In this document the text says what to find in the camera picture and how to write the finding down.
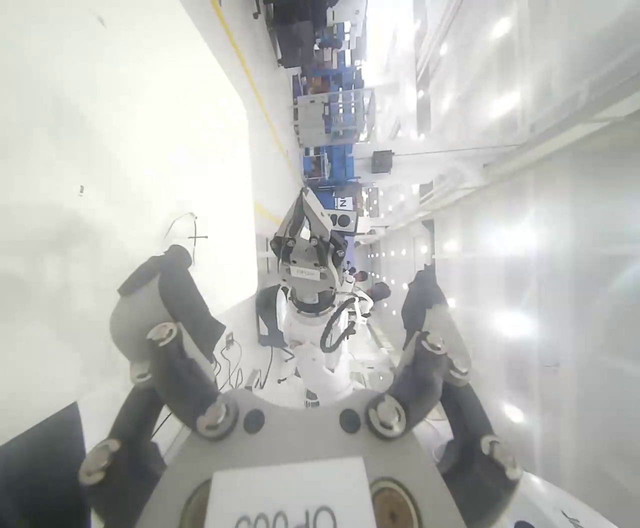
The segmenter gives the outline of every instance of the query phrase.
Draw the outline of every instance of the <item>metal bolt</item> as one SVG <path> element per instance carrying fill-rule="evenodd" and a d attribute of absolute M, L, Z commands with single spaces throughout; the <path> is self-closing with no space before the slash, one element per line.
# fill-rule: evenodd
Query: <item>metal bolt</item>
<path fill-rule="evenodd" d="M 380 424 L 387 429 L 393 429 L 400 423 L 400 414 L 398 413 L 396 406 L 387 398 L 378 403 L 376 412 L 378 413 Z"/>
<path fill-rule="evenodd" d="M 113 461 L 113 453 L 120 449 L 120 441 L 114 438 L 103 440 L 87 454 L 78 471 L 83 486 L 93 486 L 104 479 L 107 468 Z"/>
<path fill-rule="evenodd" d="M 147 334 L 147 339 L 155 341 L 158 346 L 164 346 L 178 335 L 178 327 L 175 323 L 160 323 L 153 327 Z"/>
<path fill-rule="evenodd" d="M 434 354 L 442 355 L 446 353 L 444 340 L 435 333 L 425 332 L 422 339 L 422 346 Z"/>
<path fill-rule="evenodd" d="M 462 375 L 468 374 L 469 372 L 468 367 L 466 365 L 463 365 L 459 358 L 449 356 L 449 359 L 451 359 L 451 363 L 453 364 L 453 367 L 457 370 L 459 374 L 462 374 Z"/>
<path fill-rule="evenodd" d="M 375 408 L 370 408 L 369 422 L 382 436 L 397 438 L 406 429 L 404 409 L 395 398 L 385 394 Z"/>
<path fill-rule="evenodd" d="M 132 363 L 129 368 L 129 377 L 134 385 L 142 385 L 151 379 L 150 363 L 143 361 Z"/>
<path fill-rule="evenodd" d="M 227 416 L 227 406 L 221 401 L 216 401 L 210 405 L 202 416 L 196 420 L 198 432 L 206 437 L 215 437 L 217 429 Z"/>

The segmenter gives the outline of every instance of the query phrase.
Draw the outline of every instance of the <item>person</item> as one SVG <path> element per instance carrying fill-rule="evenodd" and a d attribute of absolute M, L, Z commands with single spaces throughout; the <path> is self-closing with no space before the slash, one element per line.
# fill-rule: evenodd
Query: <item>person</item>
<path fill-rule="evenodd" d="M 386 282 L 376 282 L 365 292 L 374 303 L 386 299 L 391 295 L 391 288 Z"/>
<path fill-rule="evenodd" d="M 435 266 L 425 264 L 424 269 L 416 273 L 415 278 L 409 283 L 409 291 L 400 311 L 406 330 L 403 350 L 406 349 L 411 338 L 422 330 L 427 310 L 435 305 L 448 306 L 447 298 L 438 286 Z"/>
<path fill-rule="evenodd" d="M 352 266 L 349 268 L 349 271 L 345 271 L 342 274 L 342 287 L 340 291 L 343 293 L 352 293 L 357 282 L 365 282 L 367 279 L 369 279 L 369 274 L 366 271 L 358 271 L 356 273 L 355 268 Z"/>

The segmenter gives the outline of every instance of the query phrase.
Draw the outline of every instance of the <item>screw head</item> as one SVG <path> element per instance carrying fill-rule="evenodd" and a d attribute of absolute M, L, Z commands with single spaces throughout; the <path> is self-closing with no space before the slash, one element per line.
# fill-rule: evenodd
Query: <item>screw head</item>
<path fill-rule="evenodd" d="M 229 414 L 229 409 L 225 403 L 217 400 L 196 420 L 196 429 L 205 438 L 214 440 L 224 434 L 225 419 Z"/>
<path fill-rule="evenodd" d="M 160 323 L 149 331 L 147 339 L 156 342 L 158 346 L 164 346 L 176 335 L 178 335 L 178 327 L 175 323 Z"/>
<path fill-rule="evenodd" d="M 398 438 L 406 429 L 406 415 L 398 401 L 385 394 L 376 407 L 367 412 L 369 425 L 385 438 Z"/>
<path fill-rule="evenodd" d="M 387 429 L 393 429 L 400 423 L 400 414 L 396 406 L 387 398 L 384 398 L 376 407 L 380 424 Z"/>
<path fill-rule="evenodd" d="M 114 438 L 103 440 L 85 457 L 78 470 L 78 480 L 83 486 L 102 482 L 107 468 L 113 461 L 113 453 L 120 449 L 120 441 Z"/>
<path fill-rule="evenodd" d="M 433 332 L 424 332 L 422 346 L 424 346 L 428 351 L 438 355 L 446 354 L 447 352 L 445 350 L 444 340 L 438 334 Z"/>

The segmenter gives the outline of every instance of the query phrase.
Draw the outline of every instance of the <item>wire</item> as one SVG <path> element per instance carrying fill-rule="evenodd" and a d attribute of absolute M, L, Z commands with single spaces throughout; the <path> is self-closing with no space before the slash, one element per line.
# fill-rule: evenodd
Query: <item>wire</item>
<path fill-rule="evenodd" d="M 156 433 L 160 430 L 160 428 L 164 425 L 164 423 L 169 419 L 169 416 L 171 416 L 173 413 L 169 413 L 164 420 L 162 420 L 162 423 L 160 425 L 158 425 L 158 427 L 156 427 L 156 430 L 153 432 L 153 434 L 151 435 L 151 439 L 153 440 L 153 437 L 156 435 Z"/>
<path fill-rule="evenodd" d="M 280 350 L 282 350 L 283 352 L 286 352 L 287 354 L 289 354 L 289 357 L 287 359 L 284 360 L 285 363 L 290 362 L 292 359 L 295 359 L 296 357 L 293 355 L 293 352 L 291 352 L 290 350 L 287 350 L 286 348 L 281 348 Z"/>
<path fill-rule="evenodd" d="M 236 366 L 233 368 L 233 370 L 231 369 L 231 360 L 225 356 L 225 350 L 229 350 L 230 347 L 225 346 L 221 351 L 220 351 L 220 355 L 227 361 L 228 363 L 228 373 L 229 376 L 227 378 L 227 380 L 224 382 L 224 384 L 222 385 L 222 387 L 220 387 L 219 390 L 222 390 L 224 387 L 227 386 L 227 383 L 229 384 L 230 387 L 232 388 L 238 388 L 240 387 L 240 385 L 242 385 L 242 382 L 244 381 L 244 374 L 242 372 L 242 369 L 238 368 L 240 366 L 240 362 L 242 361 L 242 345 L 240 343 L 238 343 L 238 341 L 236 341 L 235 339 L 232 341 L 232 343 L 235 343 L 238 345 L 238 347 L 240 348 L 240 355 L 238 357 L 238 361 L 236 363 Z M 237 370 L 237 374 L 236 374 L 236 382 L 235 383 L 231 383 L 231 376 L 234 375 L 234 373 Z"/>
<path fill-rule="evenodd" d="M 209 236 L 205 235 L 205 236 L 198 236 L 198 223 L 196 222 L 196 220 L 198 219 L 198 217 L 195 215 L 194 212 L 185 212 L 184 214 L 181 214 L 179 217 L 175 218 L 173 222 L 171 222 L 171 225 L 169 226 L 169 229 L 166 230 L 166 233 L 164 234 L 163 240 L 165 240 L 168 236 L 169 233 L 171 232 L 171 229 L 173 228 L 173 226 L 175 225 L 175 223 L 180 220 L 181 218 L 184 218 L 185 216 L 191 216 L 193 218 L 193 237 L 188 237 L 188 238 L 193 238 L 193 250 L 191 251 L 191 261 L 193 263 L 193 265 L 196 265 L 196 243 L 198 242 L 199 238 L 209 238 Z"/>

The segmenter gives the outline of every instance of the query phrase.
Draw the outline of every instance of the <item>power cord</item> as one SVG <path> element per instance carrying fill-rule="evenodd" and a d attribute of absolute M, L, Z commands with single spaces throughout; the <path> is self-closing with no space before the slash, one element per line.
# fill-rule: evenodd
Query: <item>power cord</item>
<path fill-rule="evenodd" d="M 242 369 L 240 369 L 240 362 L 242 361 L 242 345 L 240 343 L 238 343 L 238 341 L 236 341 L 235 339 L 232 341 L 232 344 L 235 343 L 238 345 L 239 349 L 240 349 L 240 356 L 238 357 L 238 361 L 236 363 L 236 366 L 233 368 L 233 370 L 231 369 L 231 360 L 225 356 L 225 350 L 229 350 L 230 347 L 226 346 L 220 351 L 220 355 L 227 361 L 228 363 L 228 373 L 229 376 L 227 378 L 227 380 L 224 382 L 224 384 L 222 384 L 222 386 L 220 387 L 219 390 L 222 390 L 224 387 L 227 386 L 227 383 L 229 384 L 230 387 L 232 388 L 238 388 L 242 385 L 243 381 L 244 381 L 244 374 L 242 372 Z M 234 375 L 234 373 L 236 373 L 236 382 L 235 383 L 231 383 L 231 376 Z"/>
<path fill-rule="evenodd" d="M 158 427 L 156 427 L 156 430 L 153 432 L 153 434 L 151 435 L 151 440 L 154 439 L 154 436 L 156 435 L 156 433 L 160 430 L 160 428 L 164 425 L 164 423 L 169 419 L 169 417 L 173 415 L 173 413 L 169 413 L 164 420 L 162 420 L 162 423 L 160 423 L 160 425 L 158 425 Z"/>
<path fill-rule="evenodd" d="M 269 359 L 269 366 L 267 367 L 267 373 L 264 376 L 264 381 L 262 380 L 262 369 L 259 369 L 258 379 L 255 380 L 253 388 L 264 388 L 264 386 L 267 384 L 267 379 L 269 378 L 269 371 L 271 370 L 271 364 L 273 363 L 273 346 L 269 348 L 271 348 L 271 358 Z"/>

